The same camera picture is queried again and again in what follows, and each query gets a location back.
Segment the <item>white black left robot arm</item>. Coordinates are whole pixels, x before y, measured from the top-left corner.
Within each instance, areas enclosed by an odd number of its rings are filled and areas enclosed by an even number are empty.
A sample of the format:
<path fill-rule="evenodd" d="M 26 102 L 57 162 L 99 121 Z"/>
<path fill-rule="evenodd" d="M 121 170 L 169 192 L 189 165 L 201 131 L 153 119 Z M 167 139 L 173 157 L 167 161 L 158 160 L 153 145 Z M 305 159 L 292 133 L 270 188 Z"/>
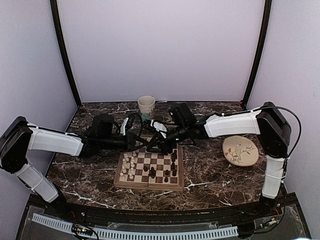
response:
<path fill-rule="evenodd" d="M 16 175 L 32 191 L 51 204 L 51 210 L 60 218 L 67 218 L 70 206 L 58 188 L 28 160 L 28 151 L 61 153 L 73 157 L 90 158 L 101 151 L 133 152 L 138 143 L 147 141 L 127 128 L 129 120 L 118 125 L 113 116 L 100 114 L 84 133 L 60 132 L 36 126 L 25 117 L 17 117 L 0 138 L 0 167 Z"/>

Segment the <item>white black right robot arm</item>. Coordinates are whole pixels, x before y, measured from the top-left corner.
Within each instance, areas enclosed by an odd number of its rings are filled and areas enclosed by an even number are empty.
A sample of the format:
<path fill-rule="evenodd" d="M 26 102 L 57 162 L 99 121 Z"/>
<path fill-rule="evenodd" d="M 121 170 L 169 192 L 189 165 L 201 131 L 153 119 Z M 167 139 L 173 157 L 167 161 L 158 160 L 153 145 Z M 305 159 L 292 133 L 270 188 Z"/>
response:
<path fill-rule="evenodd" d="M 152 120 L 150 126 L 155 134 L 148 142 L 148 152 L 164 155 L 173 152 L 174 145 L 184 140 L 206 140 L 229 135 L 256 135 L 266 154 L 265 179 L 262 201 L 255 205 L 255 213 L 266 217 L 275 208 L 275 199 L 285 178 L 288 160 L 294 151 L 290 147 L 292 128 L 281 114 L 285 107 L 265 102 L 263 106 L 251 110 L 230 113 L 214 113 L 197 119 L 186 103 L 182 102 L 169 109 L 173 120 L 172 129 L 165 123 Z"/>

